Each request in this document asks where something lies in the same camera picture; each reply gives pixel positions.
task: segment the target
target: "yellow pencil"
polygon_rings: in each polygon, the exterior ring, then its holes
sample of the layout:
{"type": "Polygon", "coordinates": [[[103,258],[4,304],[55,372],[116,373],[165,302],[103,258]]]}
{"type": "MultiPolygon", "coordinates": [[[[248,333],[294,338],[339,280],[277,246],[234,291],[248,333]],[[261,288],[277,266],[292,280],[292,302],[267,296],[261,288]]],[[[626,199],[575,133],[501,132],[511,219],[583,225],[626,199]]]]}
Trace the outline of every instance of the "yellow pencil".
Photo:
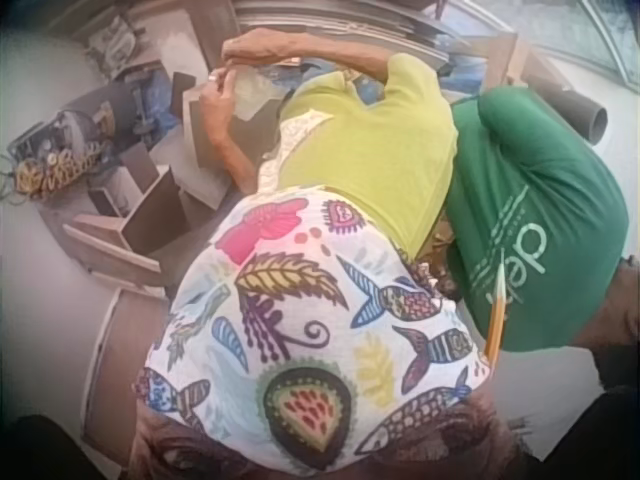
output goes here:
{"type": "Polygon", "coordinates": [[[489,335],[484,354],[489,360],[491,371],[496,367],[500,345],[502,344],[502,331],[504,329],[504,314],[507,307],[506,280],[504,274],[504,250],[496,275],[496,287],[493,294],[493,306],[491,307],[491,322],[489,323],[489,335]]]}

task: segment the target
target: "hand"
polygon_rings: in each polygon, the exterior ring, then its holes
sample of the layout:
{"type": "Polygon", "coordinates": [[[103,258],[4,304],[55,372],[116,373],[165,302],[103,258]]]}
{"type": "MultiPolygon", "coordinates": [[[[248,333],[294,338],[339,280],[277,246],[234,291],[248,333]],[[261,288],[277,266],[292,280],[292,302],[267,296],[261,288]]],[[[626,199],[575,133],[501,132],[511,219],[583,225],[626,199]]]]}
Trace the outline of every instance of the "hand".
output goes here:
{"type": "Polygon", "coordinates": [[[219,68],[211,77],[213,80],[209,80],[200,93],[200,105],[207,136],[216,145],[229,138],[229,123],[236,104],[236,71],[219,68]]]}
{"type": "Polygon", "coordinates": [[[227,40],[222,45],[222,58],[228,64],[267,65],[295,57],[300,35],[256,28],[227,40]]]}

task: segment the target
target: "floor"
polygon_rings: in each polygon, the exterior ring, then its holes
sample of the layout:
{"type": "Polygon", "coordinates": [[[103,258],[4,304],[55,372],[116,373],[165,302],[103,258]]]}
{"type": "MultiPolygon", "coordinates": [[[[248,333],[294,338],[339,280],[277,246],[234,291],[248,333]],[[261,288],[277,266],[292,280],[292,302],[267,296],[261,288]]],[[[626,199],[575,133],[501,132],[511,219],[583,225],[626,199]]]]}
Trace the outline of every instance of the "floor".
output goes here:
{"type": "MultiPolygon", "coordinates": [[[[102,84],[74,45],[3,35],[1,47],[2,150],[61,104],[102,84]]],[[[580,67],[558,65],[579,91],[609,110],[610,133],[597,148],[620,182],[634,219],[625,250],[637,252],[638,121],[630,105],[636,105],[638,97],[580,67]]],[[[4,419],[44,413],[77,439],[88,365],[113,290],[64,255],[32,205],[5,204],[1,215],[4,419]]],[[[575,357],[578,364],[587,362],[575,357]]],[[[113,464],[91,455],[106,474],[116,474],[113,464]]]]}

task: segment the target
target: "yellow shirt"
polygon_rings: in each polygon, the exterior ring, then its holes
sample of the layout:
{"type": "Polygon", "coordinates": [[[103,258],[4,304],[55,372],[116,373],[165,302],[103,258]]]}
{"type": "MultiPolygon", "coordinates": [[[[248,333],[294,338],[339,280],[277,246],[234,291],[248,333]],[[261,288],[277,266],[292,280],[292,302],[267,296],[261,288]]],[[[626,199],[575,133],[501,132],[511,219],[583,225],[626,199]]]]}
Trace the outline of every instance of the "yellow shirt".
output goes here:
{"type": "Polygon", "coordinates": [[[389,59],[384,100],[366,106],[341,72],[304,84],[287,120],[317,110],[332,115],[291,153],[279,188],[325,185],[354,201],[410,258],[444,203],[457,131],[436,73],[407,54],[389,59]]]}

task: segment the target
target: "black pipe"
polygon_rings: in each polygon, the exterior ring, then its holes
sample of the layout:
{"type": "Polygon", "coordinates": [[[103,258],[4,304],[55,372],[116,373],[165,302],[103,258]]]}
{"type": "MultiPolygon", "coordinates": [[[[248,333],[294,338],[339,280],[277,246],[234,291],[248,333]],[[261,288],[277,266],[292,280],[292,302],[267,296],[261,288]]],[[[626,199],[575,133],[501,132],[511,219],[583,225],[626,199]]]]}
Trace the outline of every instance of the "black pipe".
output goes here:
{"type": "Polygon", "coordinates": [[[527,83],[587,142],[595,145],[602,140],[609,123],[602,105],[540,77],[527,78],[527,83]]]}

